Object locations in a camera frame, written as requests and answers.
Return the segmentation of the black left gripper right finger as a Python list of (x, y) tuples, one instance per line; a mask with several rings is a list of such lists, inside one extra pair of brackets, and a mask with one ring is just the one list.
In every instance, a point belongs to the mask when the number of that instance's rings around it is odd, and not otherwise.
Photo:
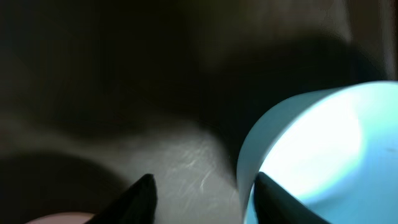
[(263, 172), (254, 181), (254, 209), (259, 224), (330, 224)]

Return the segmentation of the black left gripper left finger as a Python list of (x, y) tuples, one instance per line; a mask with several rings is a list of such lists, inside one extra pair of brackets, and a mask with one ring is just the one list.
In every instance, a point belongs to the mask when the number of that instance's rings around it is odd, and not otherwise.
[(145, 174), (85, 224), (153, 224), (157, 201), (154, 175)]

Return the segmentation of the light blue bowl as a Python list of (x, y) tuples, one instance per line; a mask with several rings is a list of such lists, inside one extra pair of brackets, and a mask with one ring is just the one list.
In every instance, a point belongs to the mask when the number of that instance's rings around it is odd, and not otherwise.
[(244, 223), (257, 223), (259, 173), (330, 223), (397, 222), (397, 82), (281, 101), (251, 128), (236, 176)]

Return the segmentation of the dark brown serving tray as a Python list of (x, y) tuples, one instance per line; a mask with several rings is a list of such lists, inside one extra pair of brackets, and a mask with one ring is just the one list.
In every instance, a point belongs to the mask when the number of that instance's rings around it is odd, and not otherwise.
[(1, 222), (241, 223), (240, 148), (306, 91), (397, 78), (395, 1), (2, 1)]

